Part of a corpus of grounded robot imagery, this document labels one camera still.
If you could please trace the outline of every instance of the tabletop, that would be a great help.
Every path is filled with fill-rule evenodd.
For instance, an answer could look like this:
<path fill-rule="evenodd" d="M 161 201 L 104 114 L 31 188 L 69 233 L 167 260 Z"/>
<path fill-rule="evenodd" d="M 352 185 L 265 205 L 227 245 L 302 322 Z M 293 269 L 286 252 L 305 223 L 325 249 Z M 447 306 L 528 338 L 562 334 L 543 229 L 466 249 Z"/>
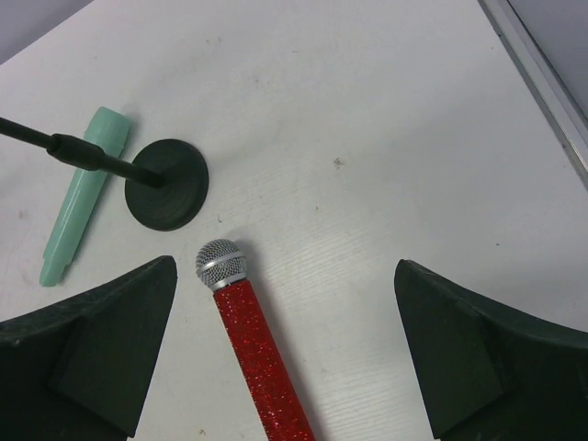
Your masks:
<path fill-rule="evenodd" d="M 133 120 L 127 159 L 162 138 L 197 145 L 204 208 L 150 231 L 112 178 L 63 283 L 41 288 L 73 170 L 3 138 L 0 320 L 172 255 L 139 441 L 265 439 L 195 274 L 215 238 L 250 256 L 321 440 L 432 439 L 401 258 L 588 331 L 588 195 L 475 0 L 95 0 L 0 66 L 5 118 L 81 136 L 100 106 Z"/>

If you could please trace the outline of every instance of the red glitter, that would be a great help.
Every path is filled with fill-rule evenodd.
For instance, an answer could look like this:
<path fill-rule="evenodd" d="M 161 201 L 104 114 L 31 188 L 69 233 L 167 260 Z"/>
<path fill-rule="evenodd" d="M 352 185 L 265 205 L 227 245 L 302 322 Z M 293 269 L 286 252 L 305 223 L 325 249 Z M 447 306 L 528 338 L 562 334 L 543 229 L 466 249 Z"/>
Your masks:
<path fill-rule="evenodd" d="M 214 299 L 269 441 L 314 441 L 251 283 L 220 289 Z"/>

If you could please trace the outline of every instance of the mint green highlighter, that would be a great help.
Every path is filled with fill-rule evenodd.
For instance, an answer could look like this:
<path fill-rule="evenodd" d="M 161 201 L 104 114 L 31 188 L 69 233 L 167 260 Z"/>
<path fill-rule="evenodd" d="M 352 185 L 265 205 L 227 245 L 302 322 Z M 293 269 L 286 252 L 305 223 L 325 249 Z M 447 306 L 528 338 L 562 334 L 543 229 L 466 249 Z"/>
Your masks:
<path fill-rule="evenodd" d="M 106 154 L 119 157 L 129 130 L 128 119 L 101 107 L 90 121 L 84 140 L 99 146 Z M 73 173 L 72 183 L 43 253 L 45 263 L 39 280 L 43 287 L 57 285 L 62 280 L 65 268 L 74 260 L 75 251 L 92 216 L 106 177 L 107 172 L 90 172 L 80 168 Z"/>

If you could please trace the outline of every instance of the silver microphone head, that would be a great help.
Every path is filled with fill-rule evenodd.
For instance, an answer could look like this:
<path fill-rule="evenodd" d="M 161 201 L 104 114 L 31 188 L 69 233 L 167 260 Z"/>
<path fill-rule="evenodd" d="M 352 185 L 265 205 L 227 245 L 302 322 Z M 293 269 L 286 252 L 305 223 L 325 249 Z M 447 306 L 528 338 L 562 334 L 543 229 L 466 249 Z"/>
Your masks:
<path fill-rule="evenodd" d="M 196 256 L 196 274 L 212 291 L 224 288 L 247 278 L 245 255 L 226 239 L 208 242 Z"/>

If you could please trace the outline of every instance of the black round base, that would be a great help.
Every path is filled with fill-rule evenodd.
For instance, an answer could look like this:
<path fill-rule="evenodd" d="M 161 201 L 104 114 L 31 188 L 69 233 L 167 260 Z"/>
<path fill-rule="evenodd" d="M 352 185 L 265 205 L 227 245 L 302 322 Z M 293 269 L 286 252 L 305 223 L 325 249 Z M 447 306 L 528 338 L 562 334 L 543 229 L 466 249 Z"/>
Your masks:
<path fill-rule="evenodd" d="M 165 178 L 159 188 L 127 180 L 125 199 L 137 221 L 161 232 L 192 221 L 209 192 L 209 169 L 196 147 L 180 140 L 160 140 L 141 150 L 132 163 Z"/>

